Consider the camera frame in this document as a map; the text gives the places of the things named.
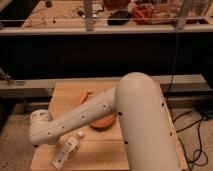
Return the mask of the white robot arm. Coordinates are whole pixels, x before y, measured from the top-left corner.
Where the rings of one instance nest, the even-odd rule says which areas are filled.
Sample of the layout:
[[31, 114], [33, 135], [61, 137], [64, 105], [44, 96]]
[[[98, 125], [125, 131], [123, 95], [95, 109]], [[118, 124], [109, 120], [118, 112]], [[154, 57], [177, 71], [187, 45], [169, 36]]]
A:
[[164, 106], [160, 85], [144, 73], [133, 72], [56, 119], [46, 110], [32, 112], [29, 139], [34, 145], [53, 144], [62, 135], [115, 113], [130, 171], [181, 171]]

